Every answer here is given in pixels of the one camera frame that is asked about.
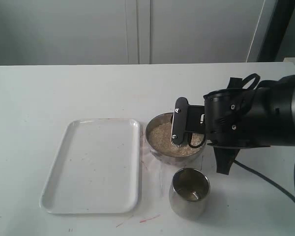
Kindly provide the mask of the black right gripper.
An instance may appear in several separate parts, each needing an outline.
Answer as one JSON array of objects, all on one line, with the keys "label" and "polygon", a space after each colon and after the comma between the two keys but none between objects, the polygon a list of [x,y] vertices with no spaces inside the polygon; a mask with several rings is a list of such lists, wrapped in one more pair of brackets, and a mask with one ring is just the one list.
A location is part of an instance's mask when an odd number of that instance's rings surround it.
[{"label": "black right gripper", "polygon": [[242,123],[252,109],[257,89],[243,89],[243,79],[231,77],[226,89],[204,95],[206,137],[213,147],[216,172],[229,175],[240,149],[261,145],[244,134]]}]

